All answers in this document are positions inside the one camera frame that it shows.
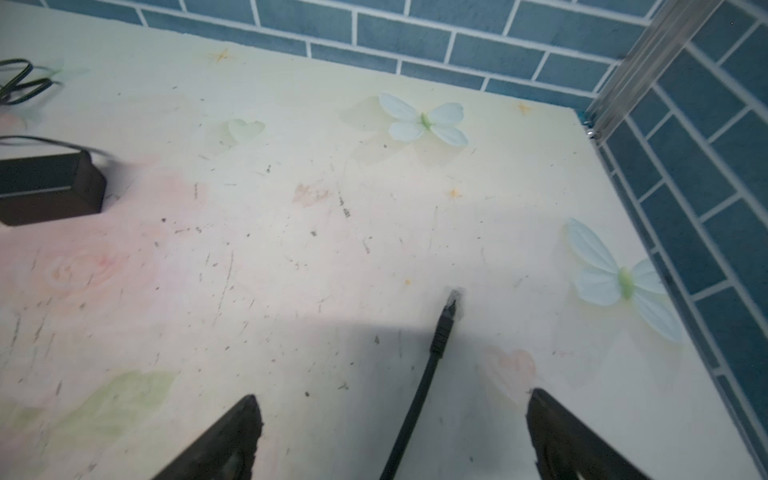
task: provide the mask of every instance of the dirt spot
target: dirt spot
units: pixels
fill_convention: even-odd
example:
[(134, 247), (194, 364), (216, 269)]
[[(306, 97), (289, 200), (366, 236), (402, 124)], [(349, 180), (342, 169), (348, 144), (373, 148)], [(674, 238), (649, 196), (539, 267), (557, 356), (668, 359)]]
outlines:
[(330, 196), (330, 191), (317, 185), (299, 184), (293, 192), (293, 202), (301, 204), (302, 207), (311, 207)]

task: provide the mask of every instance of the black cable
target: black cable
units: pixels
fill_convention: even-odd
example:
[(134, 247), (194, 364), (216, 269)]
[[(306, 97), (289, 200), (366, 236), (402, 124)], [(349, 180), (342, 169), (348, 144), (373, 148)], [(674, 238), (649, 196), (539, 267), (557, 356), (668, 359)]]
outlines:
[[(27, 75), (31, 74), (32, 69), (35, 68), (29, 60), (25, 60), (24, 58), (11, 58), (9, 60), (0, 61), (0, 67), (13, 64), (23, 64), (24, 67), (22, 68), (22, 71), (13, 77), (10, 82), (0, 86), (0, 105), (20, 104), (23, 101), (27, 101), (36, 95), (40, 95), (45, 89), (54, 84), (53, 80), (50, 78), (38, 78), (37, 80), (22, 83), (22, 80), (24, 80)], [(32, 91), (27, 91), (32, 87), (36, 88)], [(18, 94), (17, 97), (12, 98), (13, 92), (22, 91), (27, 92)]]
[(406, 419), (402, 422), (400, 433), (397, 434), (395, 445), (389, 453), (389, 459), (384, 466), (384, 471), (379, 480), (392, 480), (395, 478), (397, 468), (400, 465), (403, 454), (406, 452), (413, 429), (416, 428), (416, 421), (419, 420), (419, 414), (422, 412), (424, 401), (427, 400), (427, 393), (429, 392), (429, 386), (432, 384), (432, 377), (435, 376), (437, 363), (445, 352), (445, 344), (448, 343), (448, 337), (451, 335), (459, 297), (459, 293), (453, 290), (448, 297), (448, 302), (442, 309), (440, 319), (437, 321), (437, 328), (435, 328), (435, 335), (432, 337), (432, 345), (429, 346), (429, 361), (424, 369), (422, 381), (419, 382), (416, 395), (413, 397), (411, 407), (406, 414)]

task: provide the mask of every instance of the tile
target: tile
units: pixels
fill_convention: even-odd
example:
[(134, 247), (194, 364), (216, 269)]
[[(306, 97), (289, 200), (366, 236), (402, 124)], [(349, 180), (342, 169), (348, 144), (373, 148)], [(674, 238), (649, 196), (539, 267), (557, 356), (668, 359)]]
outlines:
[(442, 68), (427, 67), (425, 65), (418, 65), (407, 61), (402, 63), (400, 73), (406, 77), (439, 81), (440, 83), (471, 88), (473, 90), (480, 90), (483, 82), (483, 77), (478, 77), (477, 75), (443, 70)]
[(654, 241), (650, 238), (648, 230), (640, 219), (640, 215), (637, 214), (637, 210), (634, 209), (634, 205), (632, 205), (632, 201), (629, 199), (627, 191), (624, 189), (624, 185), (621, 184), (621, 179), (618, 175), (614, 175), (611, 178), (611, 181), (614, 184), (614, 189), (616, 189), (619, 200), (621, 200), (624, 209), (627, 211), (627, 215), (629, 215), (629, 219), (632, 220), (632, 225), (634, 225), (634, 229), (637, 231), (637, 236), (640, 237), (641, 242), (643, 242), (643, 245), (645, 246), (645, 250), (652, 249), (654, 247)]
[(635, 198), (642, 197), (661, 180), (658, 170), (625, 122), (616, 127), (607, 144)]
[(450, 37), (447, 31), (437, 28), (357, 16), (357, 44), (363, 47), (443, 61)]
[(164, 15), (162, 13), (144, 11), (144, 18), (147, 19), (147, 24), (153, 28), (190, 33), (214, 40), (233, 41), (242, 45), (281, 51), (282, 53), (306, 55), (306, 44), (303, 41), (275, 37), (238, 28), (223, 27), (221, 25), (198, 22), (197, 20)]
[(677, 204), (669, 187), (659, 187), (645, 199), (642, 207), (688, 293), (696, 293), (725, 280), (720, 266)]
[(639, 25), (521, 2), (509, 36), (624, 58), (643, 30)]
[(352, 43), (352, 13), (349, 10), (296, 0), (256, 0), (256, 6), (263, 27)]
[(755, 452), (754, 455), (759, 459), (763, 466), (768, 465), (768, 452), (766, 452), (766, 450), (762, 447), (760, 437), (757, 436), (755, 428), (752, 426), (749, 418), (747, 418), (746, 413), (744, 412), (744, 408), (741, 406), (741, 404), (739, 404), (739, 399), (733, 392), (733, 387), (731, 387), (728, 379), (724, 376), (718, 376), (716, 381), (717, 385), (720, 387), (722, 395), (727, 401), (726, 405), (730, 408), (734, 423), (740, 425), (744, 430), (744, 435), (746, 436), (747, 441), (750, 443), (752, 450)]
[(655, 91), (649, 90), (635, 105), (630, 115), (643, 135), (648, 135), (648, 132), (654, 129), (668, 111), (667, 104), (656, 95)]
[(768, 230), (744, 200), (738, 200), (704, 223), (720, 252), (750, 293), (768, 314)]
[(723, 68), (751, 91), (758, 100), (768, 104), (768, 27), (761, 25), (723, 63)]
[(514, 3), (515, 0), (412, 0), (410, 15), (500, 34)]
[(723, 2), (692, 42), (713, 61), (718, 61), (754, 22), (754, 17), (741, 8)]
[(449, 62), (510, 77), (530, 78), (543, 56), (540, 50), (456, 35)]
[(683, 50), (658, 80), (696, 128), (709, 137), (744, 104)]
[(644, 17), (655, 0), (579, 0), (582, 5)]
[(370, 68), (371, 70), (386, 71), (388, 73), (395, 73), (397, 69), (397, 60), (393, 58), (326, 47), (325, 45), (312, 44), (312, 58), (334, 61), (335, 63), (343, 63), (355, 67)]
[(755, 5), (756, 7), (760, 7), (766, 12), (768, 12), (768, 0), (747, 0), (752, 5)]
[(592, 91), (598, 86), (607, 69), (608, 64), (598, 61), (550, 54), (536, 80), (561, 87)]
[(210, 17), (223, 18), (233, 22), (250, 23), (254, 25), (253, 10), (248, 0), (185, 0), (187, 11)]
[(768, 427), (768, 339), (732, 288), (696, 306), (758, 419)]
[(768, 162), (756, 161), (768, 152), (768, 125), (751, 111), (712, 146), (757, 200), (768, 207)]
[(179, 4), (179, 0), (137, 0), (137, 3), (155, 5), (156, 7), (172, 8), (173, 10), (181, 10), (181, 4)]
[(360, 5), (362, 7), (386, 10), (387, 12), (403, 13), (406, 9), (406, 0), (339, 0), (342, 3)]
[(688, 336), (690, 336), (691, 341), (694, 342), (694, 345), (699, 351), (699, 355), (704, 361), (704, 365), (711, 369), (717, 368), (720, 366), (720, 362), (717, 361), (717, 357), (712, 351), (712, 347), (710, 347), (709, 342), (707, 342), (707, 338), (704, 337), (704, 334), (699, 328), (699, 324), (696, 323), (694, 315), (688, 308), (687, 303), (685, 303), (685, 300), (680, 293), (680, 289), (677, 288), (677, 284), (674, 282), (670, 271), (667, 269), (667, 264), (664, 263), (664, 260), (661, 258), (659, 253), (653, 255), (651, 260), (656, 267), (656, 271), (659, 273), (659, 277), (661, 277), (661, 282), (667, 288), (667, 292), (669, 293), (670, 300), (672, 300), (672, 304), (675, 306), (677, 313), (680, 315), (680, 319), (683, 320), (683, 324), (688, 331)]
[(573, 108), (576, 111), (585, 111), (592, 99), (588, 97), (579, 97), (577, 95), (564, 94), (559, 91), (547, 90), (546, 88), (531, 87), (512, 83), (510, 81), (494, 80), (488, 81), (485, 91), (494, 94), (507, 95), (509, 97), (524, 98), (527, 100), (541, 101), (548, 104), (561, 105), (562, 107)]
[(648, 140), (697, 215), (736, 191), (673, 116)]
[(605, 153), (605, 149), (603, 147), (598, 148), (598, 158), (600, 159), (600, 163), (603, 164), (603, 169), (605, 170), (606, 174), (609, 174), (613, 171), (614, 166), (611, 165), (611, 160), (608, 159), (608, 155)]
[(141, 25), (136, 8), (96, 2), (95, 0), (51, 0), (48, 6), (66, 12), (81, 13), (92, 17), (109, 18)]

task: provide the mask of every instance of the black power adapter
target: black power adapter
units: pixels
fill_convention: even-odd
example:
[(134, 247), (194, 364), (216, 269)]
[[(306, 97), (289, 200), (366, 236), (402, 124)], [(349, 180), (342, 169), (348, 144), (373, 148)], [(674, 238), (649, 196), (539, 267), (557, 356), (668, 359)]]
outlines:
[[(76, 148), (63, 142), (56, 144)], [(85, 150), (2, 160), (0, 222), (26, 225), (98, 214), (106, 188), (107, 179)]]

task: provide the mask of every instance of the butterfly decoration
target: butterfly decoration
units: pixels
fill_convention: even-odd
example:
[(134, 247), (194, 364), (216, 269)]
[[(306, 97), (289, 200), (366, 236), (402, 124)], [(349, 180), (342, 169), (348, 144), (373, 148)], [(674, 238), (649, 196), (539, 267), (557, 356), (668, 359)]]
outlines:
[(466, 147), (469, 143), (462, 131), (455, 128), (464, 118), (461, 104), (442, 104), (425, 114), (390, 94), (379, 94), (379, 104), (390, 117), (398, 120), (389, 126), (389, 134), (395, 140), (412, 142), (429, 130), (453, 147)]
[(624, 298), (651, 328), (667, 340), (679, 343), (683, 330), (675, 315), (662, 303), (666, 295), (653, 264), (640, 261), (629, 270), (619, 267), (600, 238), (578, 220), (568, 221), (568, 243), (571, 249), (590, 266), (574, 277), (574, 285), (582, 300), (599, 306), (609, 306)]

